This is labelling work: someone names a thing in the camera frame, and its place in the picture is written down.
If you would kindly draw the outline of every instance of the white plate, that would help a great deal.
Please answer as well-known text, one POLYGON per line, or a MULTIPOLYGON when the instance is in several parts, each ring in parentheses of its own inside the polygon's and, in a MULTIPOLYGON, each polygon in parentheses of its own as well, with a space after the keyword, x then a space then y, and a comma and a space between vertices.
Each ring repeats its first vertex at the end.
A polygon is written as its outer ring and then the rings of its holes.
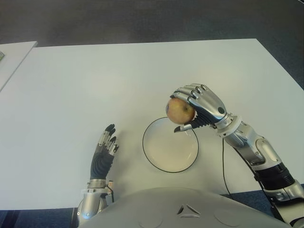
POLYGON ((195 161, 199 143, 193 130, 174 133, 176 124, 167 117, 152 122, 146 129, 143 151, 149 162, 166 172, 181 172, 195 161))

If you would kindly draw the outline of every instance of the white desk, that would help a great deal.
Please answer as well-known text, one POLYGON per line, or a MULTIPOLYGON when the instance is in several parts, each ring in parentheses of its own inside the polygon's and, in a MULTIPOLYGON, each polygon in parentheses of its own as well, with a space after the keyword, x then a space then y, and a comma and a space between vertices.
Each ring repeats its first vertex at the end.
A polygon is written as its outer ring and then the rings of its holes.
POLYGON ((0 61, 0 91, 36 44, 35 41, 0 44, 0 51, 5 54, 0 61))
MULTIPOLYGON (((143 154, 145 128, 189 83, 208 85, 304 182, 304 92, 256 39, 37 47, 0 93, 0 209, 77 207, 110 123, 121 146, 109 174, 117 197, 162 186, 225 193, 221 139, 209 127, 196 130, 200 152, 184 172, 162 172, 143 154)), ((225 153, 230 190, 259 189, 225 153)))

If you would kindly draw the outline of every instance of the red apple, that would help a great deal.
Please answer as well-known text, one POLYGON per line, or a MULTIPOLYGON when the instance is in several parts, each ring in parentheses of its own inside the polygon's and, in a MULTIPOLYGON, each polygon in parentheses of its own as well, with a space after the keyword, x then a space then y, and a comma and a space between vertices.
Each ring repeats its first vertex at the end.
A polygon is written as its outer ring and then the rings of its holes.
POLYGON ((194 118, 195 110, 187 102, 172 98, 166 106, 168 118, 176 124, 184 124, 194 118))

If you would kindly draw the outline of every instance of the silver robotic arm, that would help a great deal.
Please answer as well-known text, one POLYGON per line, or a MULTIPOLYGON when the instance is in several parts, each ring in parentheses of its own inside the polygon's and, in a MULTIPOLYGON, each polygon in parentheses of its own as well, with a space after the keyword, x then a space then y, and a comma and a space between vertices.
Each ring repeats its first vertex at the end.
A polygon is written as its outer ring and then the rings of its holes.
POLYGON ((115 144, 116 137, 112 135, 115 132, 115 125, 109 125, 102 133, 93 155, 91 163, 91 177, 87 189, 83 190, 83 200, 78 207, 78 222, 82 225, 91 219, 97 213, 102 212, 107 207, 105 197, 112 196, 112 182, 106 183, 106 176, 112 166, 114 155, 119 146, 115 144))
POLYGON ((293 179, 266 138, 258 135, 240 116, 229 114, 222 101, 205 85, 180 87, 173 97, 186 101, 197 112, 194 120, 174 132, 205 125, 213 127, 247 163, 271 203, 274 216, 293 227, 304 224, 304 189, 293 179))

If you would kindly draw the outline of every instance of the black cable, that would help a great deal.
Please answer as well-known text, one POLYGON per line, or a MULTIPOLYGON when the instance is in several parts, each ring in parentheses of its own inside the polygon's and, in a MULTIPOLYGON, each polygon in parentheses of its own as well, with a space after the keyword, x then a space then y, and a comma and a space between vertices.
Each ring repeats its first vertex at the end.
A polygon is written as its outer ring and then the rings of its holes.
POLYGON ((234 200, 233 196, 231 195, 228 187, 227 187, 227 183, 226 183, 226 178, 225 178, 225 168, 224 168, 224 138, 222 139, 222 164, 223 164, 223 179, 224 179, 224 183, 227 189, 227 192, 229 193, 229 196, 234 200))
MULTIPOLYGON (((253 173, 254 177, 256 177, 256 172, 252 169, 252 167, 249 165, 249 163, 245 160, 245 158, 243 158, 240 153, 237 151, 237 149, 234 148, 234 150, 237 152, 237 154, 241 157, 241 159, 245 162, 245 164, 248 166, 248 168, 250 169, 250 171, 253 173)), ((270 205, 272 206, 273 203, 272 201, 270 200, 270 198, 268 198, 268 196, 266 195, 265 191, 264 191, 264 187, 262 185, 262 183, 256 179, 256 181, 258 182, 258 184, 260 185, 264 195, 266 196, 267 200, 269 201, 270 205)))
POLYGON ((114 191, 107 185, 108 189, 111 191, 112 203, 114 203, 114 191))

